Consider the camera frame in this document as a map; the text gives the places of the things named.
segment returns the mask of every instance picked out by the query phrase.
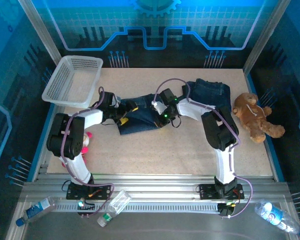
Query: denim jeans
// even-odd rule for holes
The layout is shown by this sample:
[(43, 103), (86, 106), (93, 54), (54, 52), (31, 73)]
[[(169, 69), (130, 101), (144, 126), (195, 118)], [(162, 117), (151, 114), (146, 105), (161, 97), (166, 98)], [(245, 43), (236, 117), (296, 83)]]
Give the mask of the denim jeans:
[(118, 127), (121, 135), (160, 128), (159, 125), (156, 124), (156, 115), (158, 113), (152, 108), (151, 105), (151, 102), (154, 100), (154, 97), (154, 94), (148, 94), (145, 96), (121, 100), (122, 104), (125, 104), (126, 100), (132, 100), (138, 106), (138, 110), (129, 112), (125, 116), (129, 119), (128, 122)]
[[(217, 108), (227, 106), (231, 112), (230, 87), (222, 82), (208, 82), (198, 78), (195, 82), (188, 81), (190, 85), (190, 96), (193, 101), (216, 106)], [(186, 97), (188, 87), (182, 86), (183, 96)]]
[[(222, 107), (227, 106), (231, 112), (230, 88), (228, 85), (221, 82), (208, 82), (198, 78), (195, 82), (188, 81), (190, 85), (190, 98), (193, 101)], [(179, 100), (184, 99), (188, 93), (188, 87), (182, 86), (183, 95), (178, 97)], [(154, 99), (154, 94), (148, 94), (136, 98), (129, 98), (138, 105), (138, 110), (129, 112), (126, 117), (129, 119), (127, 123), (119, 126), (121, 135), (132, 134), (142, 131), (154, 130), (163, 127), (158, 122), (156, 116), (158, 113), (152, 108), (151, 102)], [(125, 104), (128, 99), (122, 99), (121, 103)]]

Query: white plastic basket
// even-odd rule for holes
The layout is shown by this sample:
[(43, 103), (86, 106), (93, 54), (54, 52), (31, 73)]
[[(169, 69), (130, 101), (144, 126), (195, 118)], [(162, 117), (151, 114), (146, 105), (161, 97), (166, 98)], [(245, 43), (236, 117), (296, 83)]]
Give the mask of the white plastic basket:
[(42, 99), (59, 106), (89, 107), (103, 63), (101, 58), (91, 56), (64, 56), (46, 85)]

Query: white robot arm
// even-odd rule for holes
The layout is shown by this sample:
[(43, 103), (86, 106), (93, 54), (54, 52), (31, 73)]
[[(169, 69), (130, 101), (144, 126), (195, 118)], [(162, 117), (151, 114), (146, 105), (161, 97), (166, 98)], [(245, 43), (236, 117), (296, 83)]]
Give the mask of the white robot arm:
[(237, 178), (234, 171), (234, 145), (236, 138), (226, 125), (214, 113), (218, 112), (227, 122), (233, 132), (238, 135), (239, 131), (234, 123), (227, 107), (216, 109), (216, 106), (205, 105), (192, 99), (182, 99), (173, 95), (167, 88), (160, 94), (162, 102), (153, 101), (152, 105), (159, 114), (159, 120), (163, 124), (173, 121), (176, 116), (187, 116), (197, 121), (202, 121), (206, 139), (214, 148), (216, 156), (215, 190), (220, 198), (232, 194), (237, 187)]
[[(176, 106), (179, 114), (181, 116), (187, 116), (197, 121), (202, 120), (202, 115), (205, 113), (211, 112), (210, 109), (204, 108), (200, 105), (200, 102), (195, 102), (189, 99), (192, 104), (187, 99), (181, 100)], [(206, 105), (211, 109), (215, 109), (216, 106)], [(216, 156), (216, 179), (220, 181), (222, 184), (229, 184), (234, 179), (234, 149), (231, 148), (234, 144), (230, 144), (224, 150), (214, 148), (215, 156)]]
[(66, 125), (71, 116), (64, 113), (55, 115), (46, 146), (49, 151), (52, 151), (55, 156), (59, 157), (72, 175), (75, 176), (71, 177), (72, 183), (77, 185), (82, 185), (82, 183), (93, 184), (92, 174), (87, 169), (81, 155), (85, 129), (100, 124), (107, 119), (113, 119), (118, 126), (121, 126), (128, 121), (125, 117), (126, 114), (138, 109), (138, 106), (133, 101), (126, 101), (124, 105), (120, 103), (121, 99), (119, 97), (111, 92), (104, 92), (104, 99), (98, 108), (84, 110), (72, 119), (63, 151), (66, 162), (61, 157), (60, 149)]

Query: teddy bear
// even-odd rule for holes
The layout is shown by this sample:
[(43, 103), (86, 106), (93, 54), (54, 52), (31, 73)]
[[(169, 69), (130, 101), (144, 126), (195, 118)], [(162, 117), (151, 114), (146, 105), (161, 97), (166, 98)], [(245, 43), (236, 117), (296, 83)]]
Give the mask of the teddy bear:
[(90, 138), (92, 138), (92, 133), (91, 132), (87, 131), (83, 134), (83, 143), (82, 143), (81, 155), (82, 155), (82, 158), (83, 158), (83, 161), (84, 161), (85, 164), (87, 163), (85, 154), (89, 150), (88, 145), (89, 145)]
[(262, 143), (266, 139), (265, 133), (272, 138), (282, 137), (285, 133), (284, 127), (274, 125), (266, 119), (272, 109), (268, 106), (262, 108), (257, 102), (257, 95), (242, 93), (235, 99), (232, 112), (240, 119), (243, 128), (249, 131), (250, 138), (255, 143)]

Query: white table surface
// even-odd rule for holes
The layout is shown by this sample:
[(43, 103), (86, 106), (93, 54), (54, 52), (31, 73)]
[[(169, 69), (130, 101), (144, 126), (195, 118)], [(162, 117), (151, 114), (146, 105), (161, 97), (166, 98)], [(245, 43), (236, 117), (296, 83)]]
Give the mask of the white table surface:
[[(155, 93), (169, 78), (195, 81), (222, 82), (230, 86), (231, 103), (243, 92), (248, 92), (242, 69), (191, 68), (103, 68), (91, 103), (99, 99), (98, 87), (113, 92), (122, 99)], [(182, 82), (170, 81), (162, 86), (176, 96), (182, 94)], [(79, 109), (66, 107), (65, 113)], [(239, 119), (232, 115), (239, 129), (241, 145), (234, 150), (234, 169), (242, 176), (272, 176), (264, 144), (251, 141)], [(215, 175), (216, 157), (208, 144), (201, 121), (182, 117), (179, 128), (171, 124), (156, 130), (120, 135), (116, 125), (91, 126), (93, 133), (89, 152), (85, 155), (87, 168), (94, 174), (187, 174)], [(66, 173), (60, 160), (52, 156), (48, 173)]]

